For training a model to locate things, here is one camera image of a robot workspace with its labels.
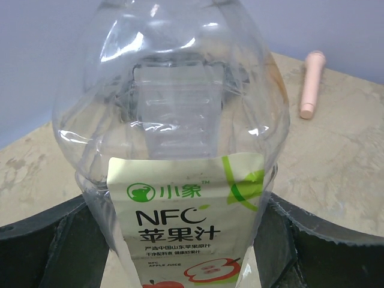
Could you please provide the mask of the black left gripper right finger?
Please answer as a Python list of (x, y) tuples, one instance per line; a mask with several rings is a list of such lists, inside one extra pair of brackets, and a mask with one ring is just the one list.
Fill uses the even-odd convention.
[(254, 241), (262, 287), (383, 287), (383, 238), (272, 194)]

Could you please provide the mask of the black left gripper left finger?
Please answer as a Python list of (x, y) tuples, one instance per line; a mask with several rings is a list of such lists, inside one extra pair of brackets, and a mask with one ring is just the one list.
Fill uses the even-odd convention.
[(100, 287), (108, 253), (77, 196), (1, 227), (1, 287)]

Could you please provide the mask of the clear square plastic bottle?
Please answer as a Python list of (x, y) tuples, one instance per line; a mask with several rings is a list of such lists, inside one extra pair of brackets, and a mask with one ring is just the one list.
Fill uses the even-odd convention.
[(102, 1), (56, 141), (129, 287), (259, 287), (287, 92), (239, 1)]

